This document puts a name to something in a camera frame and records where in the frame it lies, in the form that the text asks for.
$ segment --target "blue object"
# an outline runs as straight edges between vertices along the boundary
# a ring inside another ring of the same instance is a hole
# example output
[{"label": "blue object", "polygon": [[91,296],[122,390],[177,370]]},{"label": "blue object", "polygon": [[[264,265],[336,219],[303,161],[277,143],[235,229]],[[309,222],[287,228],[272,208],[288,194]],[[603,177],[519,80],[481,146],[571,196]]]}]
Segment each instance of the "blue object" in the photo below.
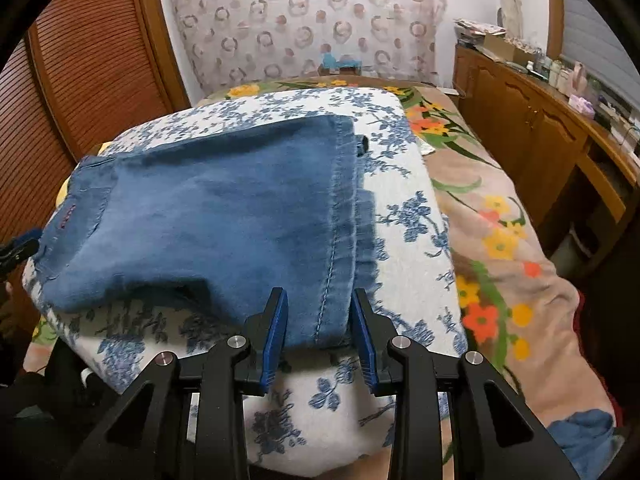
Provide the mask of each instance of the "blue object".
[{"label": "blue object", "polygon": [[34,257],[42,300],[76,312],[160,287],[239,326],[281,286],[286,346],[339,344],[357,145],[349,118],[316,116],[87,157]]},{"label": "blue object", "polygon": [[547,429],[582,480],[596,480],[618,450],[613,418],[602,410],[574,413]]},{"label": "blue object", "polygon": [[353,322],[351,323],[351,337],[355,347],[358,350],[360,358],[360,370],[365,384],[371,391],[378,386],[378,376],[376,375],[376,351],[373,347],[373,341],[367,321],[362,313],[362,306],[356,296],[356,292],[351,293],[351,315]]},{"label": "blue object", "polygon": [[332,54],[328,52],[322,56],[322,67],[329,70],[340,70],[341,68],[355,68],[357,70],[362,69],[362,62],[355,59],[345,59],[338,61]]},{"label": "blue object", "polygon": [[6,245],[0,245],[0,282],[22,262],[38,252],[40,236],[42,229],[33,228],[12,238]]},{"label": "blue object", "polygon": [[283,290],[278,297],[278,303],[273,309],[273,316],[269,325],[267,339],[262,349],[262,374],[260,387],[263,394],[269,391],[269,386],[276,377],[276,370],[280,363],[280,353],[287,330],[287,316],[289,315],[289,301],[287,291]]}]

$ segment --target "blue gripper pad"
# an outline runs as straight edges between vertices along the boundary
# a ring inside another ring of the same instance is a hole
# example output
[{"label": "blue gripper pad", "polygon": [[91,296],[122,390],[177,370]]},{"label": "blue gripper pad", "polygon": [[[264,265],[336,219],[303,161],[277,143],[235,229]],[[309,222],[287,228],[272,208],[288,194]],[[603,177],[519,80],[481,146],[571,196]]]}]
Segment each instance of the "blue gripper pad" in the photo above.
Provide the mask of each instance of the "blue gripper pad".
[{"label": "blue gripper pad", "polygon": [[351,293],[349,321],[351,325],[351,337],[353,338],[353,343],[358,350],[358,356],[360,357],[362,377],[364,378],[365,384],[373,393],[378,387],[376,351],[374,350],[371,334],[369,333],[369,327],[367,326],[366,317],[362,310],[360,298],[358,297],[356,290]]},{"label": "blue gripper pad", "polygon": [[262,350],[262,374],[260,375],[260,389],[266,393],[275,378],[280,362],[280,351],[287,331],[289,301],[286,290],[280,287],[274,287],[271,290],[262,316],[265,319],[271,319]]},{"label": "blue gripper pad", "polygon": [[42,229],[33,228],[25,232],[24,234],[21,234],[20,236],[14,238],[14,245],[17,247],[31,239],[39,240],[41,236]]}]

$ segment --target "bottle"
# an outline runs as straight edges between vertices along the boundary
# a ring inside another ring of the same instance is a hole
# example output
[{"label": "bottle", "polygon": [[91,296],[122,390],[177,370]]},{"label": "bottle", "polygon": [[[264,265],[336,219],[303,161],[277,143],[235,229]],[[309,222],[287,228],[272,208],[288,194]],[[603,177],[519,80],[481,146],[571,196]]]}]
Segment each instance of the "bottle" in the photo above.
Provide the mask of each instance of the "bottle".
[{"label": "bottle", "polygon": [[558,87],[558,76],[560,75],[560,70],[562,70],[562,63],[560,63],[557,59],[551,64],[551,69],[549,71],[549,84],[553,88]]},{"label": "bottle", "polygon": [[569,97],[571,95],[571,72],[565,68],[560,71],[558,84],[556,86],[561,94]]}]

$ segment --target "cabinet door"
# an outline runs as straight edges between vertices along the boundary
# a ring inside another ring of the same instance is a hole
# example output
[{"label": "cabinet door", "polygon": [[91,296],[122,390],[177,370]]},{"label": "cabinet door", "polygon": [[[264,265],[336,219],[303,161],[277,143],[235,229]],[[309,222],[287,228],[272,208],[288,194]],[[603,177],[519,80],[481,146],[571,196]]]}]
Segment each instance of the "cabinet door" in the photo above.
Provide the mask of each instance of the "cabinet door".
[{"label": "cabinet door", "polygon": [[469,86],[471,96],[465,100],[465,120],[478,134],[484,146],[493,153],[501,136],[495,124],[497,104],[502,94],[495,67],[485,63],[478,64],[472,70]]},{"label": "cabinet door", "polygon": [[586,132],[551,105],[537,114],[532,143],[522,159],[516,190],[534,226],[539,226],[569,179]]},{"label": "cabinet door", "polygon": [[531,120],[537,114],[534,96],[517,79],[505,75],[490,151],[514,181],[520,176],[522,157],[531,143]]},{"label": "cabinet door", "polygon": [[467,49],[456,47],[456,63],[453,69],[454,87],[468,92],[469,69],[471,68],[471,56]]}]

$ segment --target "white floral fabric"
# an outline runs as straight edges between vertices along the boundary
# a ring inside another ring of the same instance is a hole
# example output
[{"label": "white floral fabric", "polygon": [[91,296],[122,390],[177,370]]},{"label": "white floral fabric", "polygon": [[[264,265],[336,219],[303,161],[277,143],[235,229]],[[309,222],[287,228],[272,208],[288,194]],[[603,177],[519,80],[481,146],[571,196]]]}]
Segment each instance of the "white floral fabric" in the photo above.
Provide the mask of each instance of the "white floral fabric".
[{"label": "white floral fabric", "polygon": [[[227,100],[131,128],[104,154],[319,114],[350,116],[354,132],[369,139],[364,188],[374,193],[376,202],[374,310],[431,351],[462,354],[466,338],[447,220],[395,95],[342,87]],[[207,351],[231,334],[193,312],[140,300],[117,301],[80,314],[57,313],[41,301],[31,261],[23,285],[57,334],[119,392],[158,352],[170,350],[184,357]],[[440,400],[441,415],[447,416],[446,401]],[[389,446],[394,409],[393,397],[369,394],[353,349],[288,352],[267,396],[244,400],[248,458],[290,474],[320,474]],[[192,415],[197,416],[197,396]],[[193,437],[194,424],[190,428]]]}]

